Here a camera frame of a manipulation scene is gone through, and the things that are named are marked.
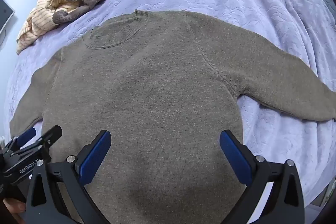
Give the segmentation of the person left hand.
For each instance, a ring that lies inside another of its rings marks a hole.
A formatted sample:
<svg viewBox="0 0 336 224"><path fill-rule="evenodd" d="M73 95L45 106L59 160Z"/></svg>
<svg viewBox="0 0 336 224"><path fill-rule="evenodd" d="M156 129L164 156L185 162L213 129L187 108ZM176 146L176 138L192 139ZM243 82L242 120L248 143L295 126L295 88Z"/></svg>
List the person left hand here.
<svg viewBox="0 0 336 224"><path fill-rule="evenodd" d="M17 223L25 224L25 221L21 217L21 214L26 211L25 203L15 200L13 198L4 199L3 203L5 204L11 215L14 217L14 219L17 221Z"/></svg>

